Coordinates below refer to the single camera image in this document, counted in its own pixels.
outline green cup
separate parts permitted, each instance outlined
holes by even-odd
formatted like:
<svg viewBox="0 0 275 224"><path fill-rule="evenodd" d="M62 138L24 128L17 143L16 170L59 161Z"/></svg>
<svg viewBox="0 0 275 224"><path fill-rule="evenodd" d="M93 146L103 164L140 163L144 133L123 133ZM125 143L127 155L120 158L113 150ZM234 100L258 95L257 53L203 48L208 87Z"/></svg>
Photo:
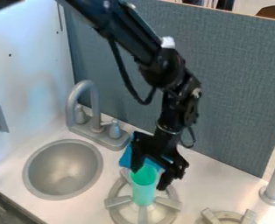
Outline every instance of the green cup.
<svg viewBox="0 0 275 224"><path fill-rule="evenodd" d="M149 206L155 199L157 170L145 164L137 173L130 172L132 200L140 207Z"/></svg>

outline silver faucet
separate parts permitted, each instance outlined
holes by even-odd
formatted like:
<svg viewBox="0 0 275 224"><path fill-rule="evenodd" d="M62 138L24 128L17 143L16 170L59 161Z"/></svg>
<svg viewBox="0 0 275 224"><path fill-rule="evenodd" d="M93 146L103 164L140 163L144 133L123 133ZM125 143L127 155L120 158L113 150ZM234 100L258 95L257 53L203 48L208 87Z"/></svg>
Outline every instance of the silver faucet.
<svg viewBox="0 0 275 224"><path fill-rule="evenodd" d="M81 94L89 90L90 92L90 99L92 104L92 119L91 122L93 123L92 128L95 132L103 131L103 127L101 126L101 114L99 108L99 94L98 89L95 83L91 80L82 80L77 83L71 94L67 98L67 105L66 105L66 123L68 127L72 127L76 124L76 117L75 117L75 106L77 104L78 98Z"/></svg>
<svg viewBox="0 0 275 224"><path fill-rule="evenodd" d="M89 90L92 117L88 117L82 105L77 103L81 94ZM99 94L95 83L82 80L77 83L67 98L66 123L70 131L89 138L113 151L121 150L130 140L130 135L120 129L119 121L102 122L99 108Z"/></svg>

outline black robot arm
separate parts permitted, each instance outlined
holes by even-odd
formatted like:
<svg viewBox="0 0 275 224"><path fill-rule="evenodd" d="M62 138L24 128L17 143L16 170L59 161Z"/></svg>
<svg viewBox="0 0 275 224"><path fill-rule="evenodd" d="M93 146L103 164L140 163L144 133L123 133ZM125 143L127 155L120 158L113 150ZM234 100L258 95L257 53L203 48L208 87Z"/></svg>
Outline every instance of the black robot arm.
<svg viewBox="0 0 275 224"><path fill-rule="evenodd" d="M197 117L200 82L186 69L174 49L172 38L160 38L124 0L56 0L70 7L109 41L126 87L141 104L148 104L156 88L164 92L162 111L153 136L135 132L131 141L131 169L137 172L146 158L165 170L157 188L165 190L182 179L188 162L177 152L184 128L191 129ZM140 73L152 86L142 101L130 83L116 42L137 62Z"/></svg>

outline countertop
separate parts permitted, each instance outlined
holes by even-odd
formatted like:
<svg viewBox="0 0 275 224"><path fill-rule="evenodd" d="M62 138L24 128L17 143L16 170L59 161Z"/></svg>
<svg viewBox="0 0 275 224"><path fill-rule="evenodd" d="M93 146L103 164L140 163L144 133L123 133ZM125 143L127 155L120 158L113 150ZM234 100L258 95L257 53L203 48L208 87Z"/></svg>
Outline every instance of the countertop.
<svg viewBox="0 0 275 224"><path fill-rule="evenodd" d="M102 119L108 120L109 116L102 115ZM123 122L120 124L129 132L140 130ZM90 189L72 199L40 199L28 192L23 184L25 162L41 146L61 139L80 139L93 144L103 157L101 177ZM257 213L257 223L275 224L275 206L268 206L258 196L258 190L267 184L265 181L182 146L179 152L190 167L182 180L173 182L183 203L174 224L193 224L207 207L240 214L250 209ZM48 224L113 224L104 200L120 177L118 160L122 154L123 150L108 150L70 132L64 117L59 117L0 163L0 193Z"/></svg>

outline silver sink bowl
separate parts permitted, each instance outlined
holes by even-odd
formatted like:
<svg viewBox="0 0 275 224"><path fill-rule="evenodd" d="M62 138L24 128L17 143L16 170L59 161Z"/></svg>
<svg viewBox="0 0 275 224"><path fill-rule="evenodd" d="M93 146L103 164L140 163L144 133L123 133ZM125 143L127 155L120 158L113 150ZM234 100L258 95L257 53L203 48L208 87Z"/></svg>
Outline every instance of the silver sink bowl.
<svg viewBox="0 0 275 224"><path fill-rule="evenodd" d="M103 169L98 149L80 140L60 140L33 153L25 164L26 188L45 200L66 200L87 191Z"/></svg>

